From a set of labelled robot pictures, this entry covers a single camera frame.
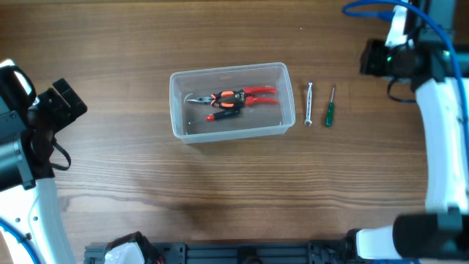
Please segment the green handled screwdriver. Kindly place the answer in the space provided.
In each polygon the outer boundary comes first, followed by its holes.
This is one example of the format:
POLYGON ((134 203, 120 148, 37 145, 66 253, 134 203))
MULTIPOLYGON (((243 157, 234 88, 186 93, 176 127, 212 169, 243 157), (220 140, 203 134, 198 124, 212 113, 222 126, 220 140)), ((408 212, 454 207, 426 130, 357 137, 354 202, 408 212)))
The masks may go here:
POLYGON ((328 104, 328 111, 325 116, 325 126, 327 128, 329 128, 333 124, 334 109, 335 109, 335 104, 334 104, 335 91, 336 91, 336 86, 333 85, 331 89, 331 93, 330 93, 330 102, 328 104))

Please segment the clear plastic container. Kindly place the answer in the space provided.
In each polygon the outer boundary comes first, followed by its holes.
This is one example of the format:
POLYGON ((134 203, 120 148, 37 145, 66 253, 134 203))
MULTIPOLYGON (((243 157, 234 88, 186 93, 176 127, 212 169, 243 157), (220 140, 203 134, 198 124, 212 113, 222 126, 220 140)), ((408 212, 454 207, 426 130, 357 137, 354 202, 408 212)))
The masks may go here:
POLYGON ((282 62, 173 73, 169 102, 173 133, 188 144, 283 134, 296 121, 282 62))

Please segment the small silver wrench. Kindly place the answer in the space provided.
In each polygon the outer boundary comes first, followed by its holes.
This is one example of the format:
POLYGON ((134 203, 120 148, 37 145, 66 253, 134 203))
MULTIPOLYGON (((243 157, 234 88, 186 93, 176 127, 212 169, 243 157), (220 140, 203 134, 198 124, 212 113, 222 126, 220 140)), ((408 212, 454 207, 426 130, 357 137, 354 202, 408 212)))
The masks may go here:
POLYGON ((306 117, 304 121, 304 125, 308 127, 312 125, 312 121, 311 121, 312 90, 313 90, 313 83, 309 82, 308 91, 307 91, 307 101, 306 101, 306 117))

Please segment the red and black screwdriver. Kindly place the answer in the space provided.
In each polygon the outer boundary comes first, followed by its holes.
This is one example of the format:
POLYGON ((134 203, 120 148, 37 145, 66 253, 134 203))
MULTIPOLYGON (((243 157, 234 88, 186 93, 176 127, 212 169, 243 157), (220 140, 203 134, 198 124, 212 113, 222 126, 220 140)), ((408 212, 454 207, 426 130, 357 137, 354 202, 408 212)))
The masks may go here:
POLYGON ((199 119, 196 119, 195 121, 190 121, 189 124, 192 125, 192 124, 196 124, 200 122, 215 122, 217 120, 236 117, 239 114, 240 114, 239 109, 230 109, 230 110, 225 110, 225 111, 220 111, 214 114, 210 114, 206 116, 204 119, 199 118, 199 119))

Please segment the orange black needle-nose pliers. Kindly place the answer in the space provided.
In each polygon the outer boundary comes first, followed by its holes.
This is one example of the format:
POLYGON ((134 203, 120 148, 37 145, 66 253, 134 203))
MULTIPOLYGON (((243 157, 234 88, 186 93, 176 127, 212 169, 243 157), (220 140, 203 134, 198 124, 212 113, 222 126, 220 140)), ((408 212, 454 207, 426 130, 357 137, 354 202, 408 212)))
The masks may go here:
POLYGON ((243 106, 236 98, 237 91, 223 91, 206 97, 185 99, 187 102, 207 104, 219 109, 239 109, 243 106))

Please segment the red handled cutting pliers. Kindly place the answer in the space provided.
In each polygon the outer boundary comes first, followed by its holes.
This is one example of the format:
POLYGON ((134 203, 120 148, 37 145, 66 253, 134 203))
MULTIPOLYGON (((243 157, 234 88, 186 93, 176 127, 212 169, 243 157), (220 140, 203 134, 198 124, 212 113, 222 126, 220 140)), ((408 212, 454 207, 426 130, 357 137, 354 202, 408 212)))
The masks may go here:
POLYGON ((244 87, 236 92, 235 98, 244 106, 278 104, 278 101, 273 97, 276 93, 275 87, 244 87))

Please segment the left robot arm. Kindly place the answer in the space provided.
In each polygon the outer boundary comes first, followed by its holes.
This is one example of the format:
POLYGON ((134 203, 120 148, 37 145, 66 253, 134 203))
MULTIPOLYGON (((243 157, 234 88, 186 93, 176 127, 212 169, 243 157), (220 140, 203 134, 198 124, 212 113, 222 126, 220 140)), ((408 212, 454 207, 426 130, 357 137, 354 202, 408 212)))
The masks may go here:
POLYGON ((59 209, 56 134, 87 111, 63 79, 38 94, 11 59, 1 63, 1 235, 15 263, 74 263, 59 209))

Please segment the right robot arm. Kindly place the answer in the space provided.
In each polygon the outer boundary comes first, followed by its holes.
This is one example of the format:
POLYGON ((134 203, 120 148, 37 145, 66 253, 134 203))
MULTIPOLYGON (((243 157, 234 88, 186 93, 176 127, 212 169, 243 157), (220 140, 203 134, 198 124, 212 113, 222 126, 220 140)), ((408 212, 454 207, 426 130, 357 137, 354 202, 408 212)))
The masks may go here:
POLYGON ((455 47, 455 1, 392 1, 389 11, 343 6, 351 17, 391 23, 386 40, 370 40, 360 72, 409 81, 424 124, 428 182, 425 211, 392 225, 351 230, 343 258, 414 260, 468 258, 468 48, 455 47))

